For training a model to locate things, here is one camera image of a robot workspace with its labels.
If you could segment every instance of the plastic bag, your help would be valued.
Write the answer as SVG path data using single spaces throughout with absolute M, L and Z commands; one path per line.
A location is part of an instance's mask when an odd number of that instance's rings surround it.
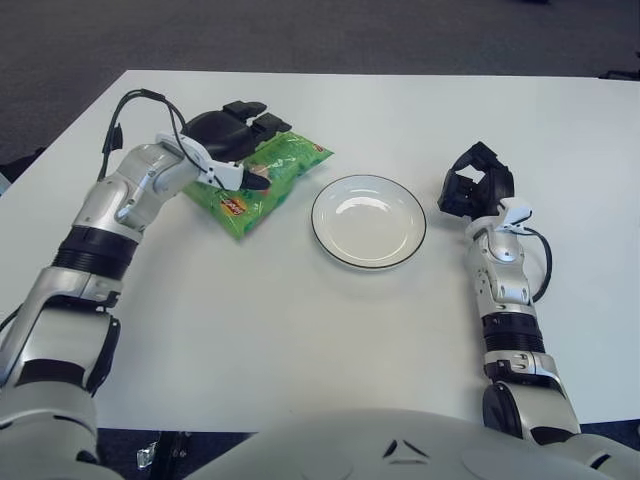
M 240 239 L 287 198 L 297 177 L 332 154 L 300 135 L 281 133 L 242 162 L 271 181 L 269 190 L 231 192 L 194 182 L 184 193 Z

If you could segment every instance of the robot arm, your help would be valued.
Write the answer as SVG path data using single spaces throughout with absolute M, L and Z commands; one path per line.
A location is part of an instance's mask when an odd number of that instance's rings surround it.
M 249 106 L 242 115 L 237 111 Z M 51 266 L 40 273 L 0 346 L 0 477 L 119 478 L 97 463 L 91 397 L 106 379 L 120 322 L 106 312 L 145 229 L 162 205 L 194 181 L 225 189 L 266 189 L 236 164 L 260 141 L 290 128 L 262 104 L 235 102 L 188 125 L 193 136 L 158 134 L 97 182 Z M 235 136 L 207 131 L 214 121 Z M 237 133 L 243 137 L 238 141 Z M 214 143 L 206 148 L 203 144 Z M 210 151 L 231 162 L 216 161 Z
M 484 172 L 479 183 L 456 173 L 467 165 Z M 517 235 L 535 232 L 523 225 L 533 212 L 514 197 L 508 168 L 477 143 L 449 170 L 438 205 L 445 213 L 472 219 L 465 231 L 470 244 L 467 270 L 482 322 L 484 371 L 492 382 L 483 396 L 485 425 L 613 478 L 637 478 L 635 452 L 603 437 L 580 434 L 555 361 L 545 351 L 534 301 L 544 293 L 550 271 L 540 292 L 531 295 Z

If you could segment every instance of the orange label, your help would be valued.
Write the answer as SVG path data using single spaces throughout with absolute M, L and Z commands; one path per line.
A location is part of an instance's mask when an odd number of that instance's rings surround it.
M 227 215 L 237 216 L 247 211 L 247 204 L 239 197 L 223 198 L 220 205 Z

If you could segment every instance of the black cable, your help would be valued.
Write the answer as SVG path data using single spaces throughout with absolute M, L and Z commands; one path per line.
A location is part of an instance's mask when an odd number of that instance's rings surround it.
M 544 235 L 542 235 L 540 232 L 537 232 L 533 228 L 524 227 L 524 229 L 527 232 L 529 232 L 529 234 L 519 233 L 518 235 L 524 235 L 524 236 L 527 236 L 527 237 L 536 236 L 536 237 L 538 237 L 540 239 L 540 241 L 542 242 L 542 246 L 544 247 L 544 255 L 545 255 L 545 261 L 546 261 L 546 272 L 544 274 L 544 279 L 542 280 L 542 284 L 540 285 L 540 288 L 538 288 L 538 291 L 536 292 L 536 294 L 533 297 L 531 297 L 531 299 L 535 303 L 535 302 L 537 302 L 538 300 L 540 300 L 542 298 L 542 296 L 547 291 L 547 287 L 549 287 L 549 282 L 551 281 L 551 272 L 553 270 L 553 256 L 551 255 L 551 246 L 549 245 L 549 242 L 544 237 Z
M 120 115 L 120 112 L 128 102 L 130 102 L 135 98 L 140 98 L 140 97 L 148 98 L 150 100 L 155 100 L 156 102 L 160 102 L 167 106 L 167 108 L 169 109 L 169 116 L 171 118 L 171 126 L 173 128 L 173 134 L 176 138 L 178 147 L 180 147 L 180 150 L 182 151 L 185 158 L 189 162 L 191 162 L 194 166 L 196 166 L 198 170 L 202 172 L 206 172 L 204 168 L 202 168 L 195 160 L 193 160 L 193 158 L 189 156 L 184 146 L 182 145 L 182 142 L 180 141 L 180 135 L 178 133 L 178 128 L 176 126 L 174 114 L 178 117 L 178 120 L 180 120 L 182 129 L 185 132 L 187 130 L 187 122 L 185 121 L 182 113 L 180 113 L 180 110 L 178 110 L 173 103 L 167 100 L 164 95 L 154 92 L 152 90 L 140 88 L 140 89 L 131 90 L 125 93 L 120 99 L 120 101 L 118 102 L 118 105 L 116 106 L 116 109 L 114 110 L 113 115 L 111 116 L 111 121 L 109 122 L 109 128 L 107 129 L 107 135 L 104 139 L 104 145 L 102 146 L 102 166 L 100 168 L 100 172 L 98 173 L 98 181 L 102 180 L 107 174 L 107 168 L 109 165 L 109 155 L 111 155 L 111 152 L 118 148 L 122 148 L 122 144 L 121 144 L 122 129 L 120 128 L 120 124 L 118 124 L 118 126 L 116 127 L 118 116 Z M 117 141 L 114 141 L 116 140 L 115 135 L 120 135 L 120 138 L 118 138 Z
M 200 170 L 201 172 L 206 172 L 204 168 L 198 165 L 198 163 L 196 163 L 196 161 L 189 156 L 189 154 L 184 148 L 184 145 L 182 145 L 182 142 L 180 141 L 180 135 L 178 134 L 178 128 L 176 127 L 176 119 L 173 117 L 174 111 L 176 113 L 179 113 L 178 109 L 175 108 L 170 102 L 167 102 L 167 108 L 169 109 L 169 117 L 171 118 L 171 127 L 173 128 L 173 135 L 176 137 L 176 142 L 178 143 L 178 147 L 180 147 L 180 150 L 182 150 L 182 154 L 185 156 L 187 160 L 189 160 L 189 162 L 195 165 L 196 168 L 198 168 L 198 170 Z
M 7 325 L 9 325 L 11 323 L 11 320 L 13 320 L 14 318 L 16 318 L 16 316 L 18 315 L 18 311 L 20 310 L 20 307 L 16 308 L 13 312 L 11 312 L 9 314 L 9 316 L 7 318 L 5 318 L 2 323 L 0 323 L 0 332 L 2 332 L 2 330 L 4 330 L 5 328 L 7 328 Z

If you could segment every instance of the white plate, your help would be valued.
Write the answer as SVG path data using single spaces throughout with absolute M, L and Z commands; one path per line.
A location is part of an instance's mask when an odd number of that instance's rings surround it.
M 424 211 L 411 192 L 374 175 L 353 175 L 327 185 L 313 203 L 311 224 L 327 252 L 371 269 L 409 258 L 427 229 Z

